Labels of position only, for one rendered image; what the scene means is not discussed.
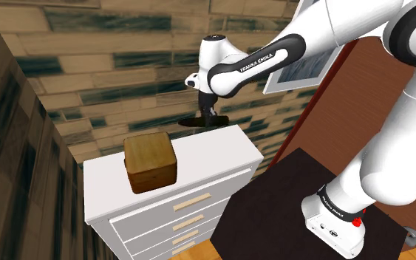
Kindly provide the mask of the dark robot stand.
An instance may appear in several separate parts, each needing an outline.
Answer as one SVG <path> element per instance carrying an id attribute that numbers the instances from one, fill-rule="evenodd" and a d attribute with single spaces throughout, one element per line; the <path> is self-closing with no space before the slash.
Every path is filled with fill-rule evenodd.
<path id="1" fill-rule="evenodd" d="M 346 260 L 305 226 L 301 201 L 335 178 L 297 148 L 238 190 L 211 243 L 222 260 Z"/>

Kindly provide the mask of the white framed wall picture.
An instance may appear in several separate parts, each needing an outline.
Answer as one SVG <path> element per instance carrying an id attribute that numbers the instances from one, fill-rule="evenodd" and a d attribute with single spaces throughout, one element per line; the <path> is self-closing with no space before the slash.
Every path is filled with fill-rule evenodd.
<path id="1" fill-rule="evenodd" d="M 305 28 L 316 33 L 317 26 L 329 20 L 326 3 L 327 0 L 300 0 L 292 21 L 275 39 L 288 33 L 301 33 Z M 344 45 L 334 45 L 333 49 L 318 51 L 313 56 L 306 55 L 291 65 L 270 73 L 262 93 L 267 95 L 319 85 L 343 47 Z"/>

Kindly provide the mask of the reddish brown door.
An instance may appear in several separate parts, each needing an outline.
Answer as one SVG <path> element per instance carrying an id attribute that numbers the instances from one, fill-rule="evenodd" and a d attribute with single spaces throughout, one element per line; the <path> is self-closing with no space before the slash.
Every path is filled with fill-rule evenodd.
<path id="1" fill-rule="evenodd" d="M 380 130 L 414 71 L 387 55 L 376 38 L 350 44 L 335 65 L 333 79 L 318 88 L 273 163 L 301 148 L 334 174 L 341 173 Z M 377 202 L 375 207 L 416 230 L 416 200 L 402 207 Z"/>

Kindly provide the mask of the dark brown flat plate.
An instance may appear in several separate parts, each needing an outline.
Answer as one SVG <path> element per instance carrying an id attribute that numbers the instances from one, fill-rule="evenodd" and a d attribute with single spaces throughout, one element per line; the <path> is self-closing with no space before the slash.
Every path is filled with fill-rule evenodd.
<path id="1" fill-rule="evenodd" d="M 226 126 L 229 124 L 229 118 L 228 116 L 191 117 L 179 120 L 178 124 L 186 127 Z"/>

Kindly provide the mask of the brown wooden box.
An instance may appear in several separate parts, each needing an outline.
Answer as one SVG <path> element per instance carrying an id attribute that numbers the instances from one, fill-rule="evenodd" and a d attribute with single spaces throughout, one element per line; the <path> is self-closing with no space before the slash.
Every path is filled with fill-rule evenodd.
<path id="1" fill-rule="evenodd" d="M 141 194 L 177 181 L 177 158 L 167 132 L 127 137 L 124 165 L 132 191 Z"/>

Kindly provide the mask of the white chest of drawers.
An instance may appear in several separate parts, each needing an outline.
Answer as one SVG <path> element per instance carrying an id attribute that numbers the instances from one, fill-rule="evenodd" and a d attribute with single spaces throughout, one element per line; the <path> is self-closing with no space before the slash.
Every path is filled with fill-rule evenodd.
<path id="1" fill-rule="evenodd" d="M 84 219 L 119 260 L 166 260 L 211 237 L 263 156 L 238 125 L 172 140 L 177 181 L 136 194 L 122 152 L 83 164 Z"/>

